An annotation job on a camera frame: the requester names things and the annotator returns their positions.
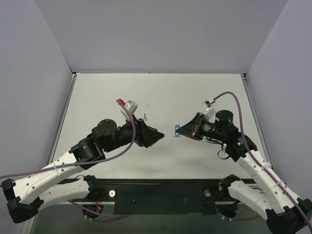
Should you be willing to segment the blue key tag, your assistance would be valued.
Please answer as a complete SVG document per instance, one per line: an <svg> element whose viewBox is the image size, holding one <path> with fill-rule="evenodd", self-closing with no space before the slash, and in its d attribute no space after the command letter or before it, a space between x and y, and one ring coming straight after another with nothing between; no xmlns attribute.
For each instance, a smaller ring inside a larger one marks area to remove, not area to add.
<svg viewBox="0 0 312 234"><path fill-rule="evenodd" d="M175 126L175 137L180 137L180 133L178 132L179 128L180 128L180 125L177 124Z"/></svg>

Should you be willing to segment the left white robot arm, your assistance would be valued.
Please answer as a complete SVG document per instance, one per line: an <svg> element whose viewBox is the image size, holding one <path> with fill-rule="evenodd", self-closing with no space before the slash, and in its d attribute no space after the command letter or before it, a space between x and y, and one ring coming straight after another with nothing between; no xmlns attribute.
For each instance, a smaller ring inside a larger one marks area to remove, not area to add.
<svg viewBox="0 0 312 234"><path fill-rule="evenodd" d="M163 133L146 125L141 118L126 121L121 127L111 119L102 120L86 138L53 163L24 178L8 178L1 183L13 222L25 222L44 208L60 202L99 199L102 191L93 175L67 184L61 182L100 161L107 161L105 153L134 143L148 148L164 137Z"/></svg>

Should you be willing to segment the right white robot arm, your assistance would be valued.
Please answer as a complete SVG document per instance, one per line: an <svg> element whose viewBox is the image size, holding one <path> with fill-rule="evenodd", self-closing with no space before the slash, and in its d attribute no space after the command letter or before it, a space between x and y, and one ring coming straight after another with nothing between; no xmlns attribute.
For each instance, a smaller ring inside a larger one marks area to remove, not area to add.
<svg viewBox="0 0 312 234"><path fill-rule="evenodd" d="M244 169L259 190L245 184L235 175L219 182L218 195L222 199L236 199L262 217L273 234L295 234L308 225L312 217L312 202L300 198L273 171L257 146L242 135L233 123L233 113L218 111L211 123L207 115L196 116L176 132L197 141L211 139L221 143L224 153Z"/></svg>

